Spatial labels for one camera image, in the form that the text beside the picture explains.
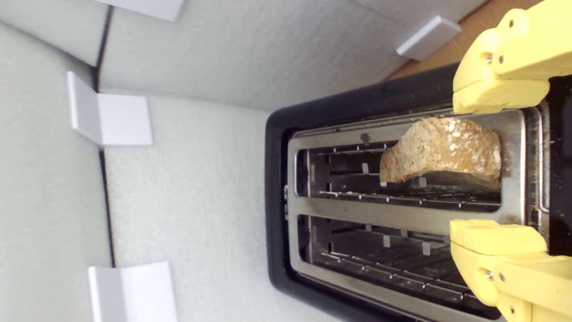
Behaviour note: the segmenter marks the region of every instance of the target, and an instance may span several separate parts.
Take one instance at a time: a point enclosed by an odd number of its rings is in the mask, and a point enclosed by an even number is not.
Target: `white plastic bracket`
[[[153,144],[147,99],[96,93],[67,72],[71,127],[100,146]]]
[[[181,11],[183,0],[96,0],[115,7],[175,21]]]
[[[460,32],[461,27],[457,23],[436,15],[397,47],[397,54],[424,60]]]
[[[177,322],[168,262],[88,268],[94,322]]]

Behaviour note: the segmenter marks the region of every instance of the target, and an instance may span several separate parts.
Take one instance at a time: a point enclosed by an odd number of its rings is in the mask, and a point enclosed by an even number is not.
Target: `toaster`
[[[273,285],[345,320],[504,321],[451,258],[452,219],[537,229],[572,254],[571,77],[535,107],[454,115],[457,64],[283,108],[266,127],[268,270]],[[380,158],[428,116],[461,117],[502,145],[499,190],[431,174],[380,182]]]

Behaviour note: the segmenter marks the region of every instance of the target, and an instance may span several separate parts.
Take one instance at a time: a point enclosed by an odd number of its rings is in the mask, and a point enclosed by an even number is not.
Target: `white foam wall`
[[[268,278],[269,113],[148,99],[154,145],[105,148],[117,265],[168,260],[180,321],[337,321]]]
[[[95,66],[107,8],[93,0],[1,0],[0,21]]]
[[[381,81],[435,14],[458,21],[483,2],[187,0],[174,23],[115,9],[101,82],[277,109]]]
[[[98,148],[70,126],[66,71],[0,23],[0,321],[91,321],[87,267],[110,265]]]

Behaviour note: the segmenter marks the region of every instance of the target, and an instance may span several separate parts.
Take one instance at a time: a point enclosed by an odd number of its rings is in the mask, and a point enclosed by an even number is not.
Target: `white plastic tab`
[[[153,144],[145,97],[96,93],[72,72],[67,87],[74,130],[103,146]]]
[[[389,235],[383,235],[383,247],[385,248],[391,247],[391,237]]]
[[[184,0],[96,0],[115,7],[175,21]]]
[[[169,263],[90,267],[94,322],[176,322]]]
[[[146,98],[98,94],[97,100],[103,145],[153,144]]]
[[[423,255],[425,256],[431,255],[431,244],[429,242],[423,241],[421,243],[421,249],[423,251]]]
[[[457,23],[436,15],[405,40],[397,48],[397,54],[414,60],[424,60],[460,32],[461,27]]]
[[[97,93],[76,74],[68,72],[67,93],[71,109],[71,128],[101,145],[100,109]]]

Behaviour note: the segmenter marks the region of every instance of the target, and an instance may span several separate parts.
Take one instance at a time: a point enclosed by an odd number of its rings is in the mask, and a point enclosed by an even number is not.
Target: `bread slice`
[[[473,121],[429,117],[413,124],[395,146],[383,152],[379,172],[382,182],[403,182],[431,172],[432,177],[448,177],[446,181],[459,185],[496,189],[500,187],[501,141],[495,132]]]

